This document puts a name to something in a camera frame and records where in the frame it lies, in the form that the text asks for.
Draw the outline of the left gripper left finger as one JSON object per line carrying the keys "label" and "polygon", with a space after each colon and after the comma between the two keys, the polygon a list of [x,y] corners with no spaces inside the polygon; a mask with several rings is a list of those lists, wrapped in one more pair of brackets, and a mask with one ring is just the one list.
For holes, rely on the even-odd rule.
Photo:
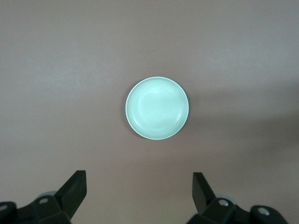
{"label": "left gripper left finger", "polygon": [[17,224],[70,224],[87,194],[86,171],[76,171],[54,194],[17,210]]}

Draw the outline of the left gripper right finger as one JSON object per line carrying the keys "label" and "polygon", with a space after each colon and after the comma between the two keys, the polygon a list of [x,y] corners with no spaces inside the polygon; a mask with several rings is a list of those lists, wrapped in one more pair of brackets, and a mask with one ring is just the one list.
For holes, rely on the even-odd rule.
{"label": "left gripper right finger", "polygon": [[197,210],[188,224],[251,224],[249,212],[235,205],[231,200],[216,197],[201,172],[192,177],[192,198]]}

